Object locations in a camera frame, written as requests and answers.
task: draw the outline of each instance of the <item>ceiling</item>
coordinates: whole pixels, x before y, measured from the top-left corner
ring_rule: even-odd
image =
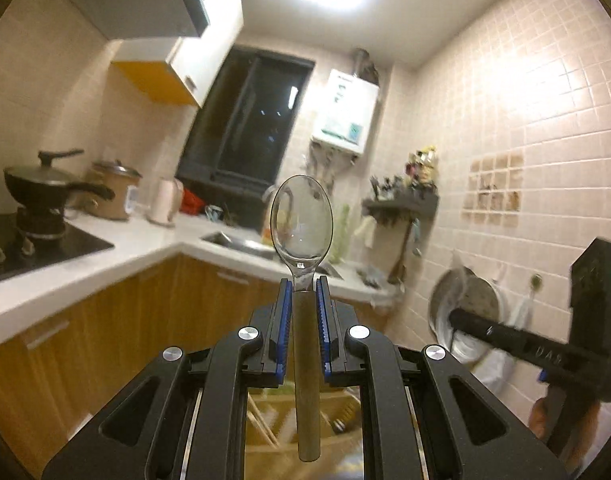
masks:
[[[321,46],[368,50],[377,65],[418,67],[496,0],[365,0],[331,10],[306,0],[242,0],[247,32]]]

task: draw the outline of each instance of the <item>pot lid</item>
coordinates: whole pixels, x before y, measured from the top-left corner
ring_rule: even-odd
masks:
[[[48,186],[67,186],[80,181],[77,176],[51,166],[13,166],[6,168],[5,173],[15,178]]]
[[[105,171],[111,171],[112,173],[121,174],[125,176],[137,176],[141,178],[143,175],[134,168],[124,166],[120,160],[98,160],[92,163],[92,166]]]

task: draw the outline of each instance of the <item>water heater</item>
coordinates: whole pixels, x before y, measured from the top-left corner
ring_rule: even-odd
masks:
[[[312,140],[362,155],[378,94],[377,85],[332,70],[314,123]]]

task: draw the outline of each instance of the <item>gray spoon handle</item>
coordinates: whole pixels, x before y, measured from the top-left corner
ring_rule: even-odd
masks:
[[[319,385],[321,351],[316,317],[316,293],[295,292],[292,297],[294,385],[296,387],[296,430],[299,459],[313,462],[321,455]]]

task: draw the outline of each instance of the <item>white kettle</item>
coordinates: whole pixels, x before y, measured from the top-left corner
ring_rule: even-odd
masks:
[[[147,219],[155,224],[173,226],[182,200],[183,184],[176,178],[160,178]]]

